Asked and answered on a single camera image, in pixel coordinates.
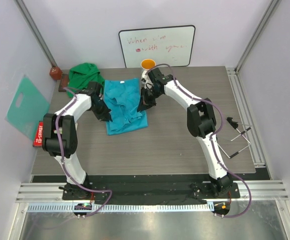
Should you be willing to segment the blue t shirt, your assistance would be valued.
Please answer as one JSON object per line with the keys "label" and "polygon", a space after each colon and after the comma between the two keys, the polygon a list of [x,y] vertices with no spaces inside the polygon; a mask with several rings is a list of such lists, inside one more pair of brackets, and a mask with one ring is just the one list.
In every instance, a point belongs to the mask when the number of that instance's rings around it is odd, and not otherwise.
{"label": "blue t shirt", "polygon": [[136,131],[148,126],[146,112],[137,110],[140,103],[138,78],[106,80],[104,101],[111,110],[112,120],[106,123],[109,136]]}

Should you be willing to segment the white mug orange inside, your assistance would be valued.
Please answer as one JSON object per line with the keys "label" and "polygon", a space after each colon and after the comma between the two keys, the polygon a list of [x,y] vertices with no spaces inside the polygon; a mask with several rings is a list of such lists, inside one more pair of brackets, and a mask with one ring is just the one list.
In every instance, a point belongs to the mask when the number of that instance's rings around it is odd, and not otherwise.
{"label": "white mug orange inside", "polygon": [[156,63],[152,59],[144,59],[141,62],[141,68],[142,68],[141,82],[143,83],[145,89],[150,89],[153,86],[153,83],[148,77],[147,72],[148,70],[150,70],[151,68],[155,66],[156,66]]}

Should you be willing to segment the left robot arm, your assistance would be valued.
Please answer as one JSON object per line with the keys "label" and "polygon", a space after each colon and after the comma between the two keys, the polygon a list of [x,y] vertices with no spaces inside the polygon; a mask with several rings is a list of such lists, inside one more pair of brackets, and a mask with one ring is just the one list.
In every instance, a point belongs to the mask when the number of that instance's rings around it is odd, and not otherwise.
{"label": "left robot arm", "polygon": [[111,110],[100,93],[79,91],[62,109],[43,117],[42,130],[42,149],[59,163],[67,184],[74,187],[74,194],[82,200],[87,199],[93,191],[77,156],[76,124],[87,111],[92,111],[99,121],[112,120]]}

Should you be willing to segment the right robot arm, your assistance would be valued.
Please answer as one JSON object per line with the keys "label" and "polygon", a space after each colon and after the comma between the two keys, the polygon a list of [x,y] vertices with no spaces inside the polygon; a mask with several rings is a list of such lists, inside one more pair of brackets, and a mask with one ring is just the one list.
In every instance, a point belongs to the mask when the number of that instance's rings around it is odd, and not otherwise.
{"label": "right robot arm", "polygon": [[185,89],[179,81],[170,75],[142,75],[144,85],[141,88],[137,110],[147,110],[156,105],[156,99],[166,95],[180,104],[187,112],[187,129],[195,137],[207,161],[210,179],[210,191],[215,197],[226,196],[233,186],[233,180],[222,159],[216,136],[216,117],[211,101],[202,99]]}

